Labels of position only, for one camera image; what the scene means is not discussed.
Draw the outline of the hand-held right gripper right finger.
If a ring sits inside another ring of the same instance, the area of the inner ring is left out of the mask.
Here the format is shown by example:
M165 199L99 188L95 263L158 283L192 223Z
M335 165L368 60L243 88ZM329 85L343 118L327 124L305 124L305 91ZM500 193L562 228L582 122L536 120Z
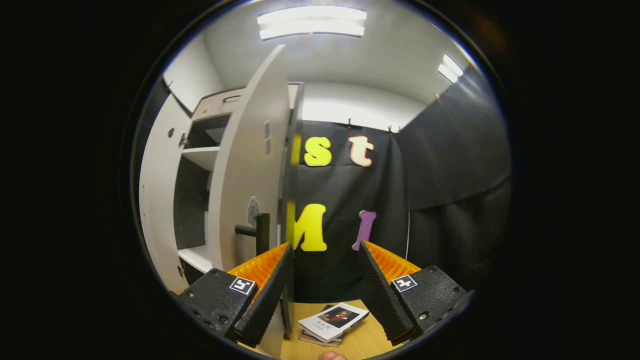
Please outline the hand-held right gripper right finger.
M419 268L370 241L359 245L358 261L366 283L362 301L393 346L434 337L474 299L474 290L438 266Z

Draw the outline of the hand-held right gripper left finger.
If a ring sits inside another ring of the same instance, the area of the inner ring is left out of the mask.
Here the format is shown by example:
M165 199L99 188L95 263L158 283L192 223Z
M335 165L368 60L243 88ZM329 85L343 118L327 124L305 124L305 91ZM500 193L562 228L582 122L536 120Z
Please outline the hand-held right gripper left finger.
M231 271L210 269L174 299L209 333L256 347L281 303L293 265L293 247L284 243Z

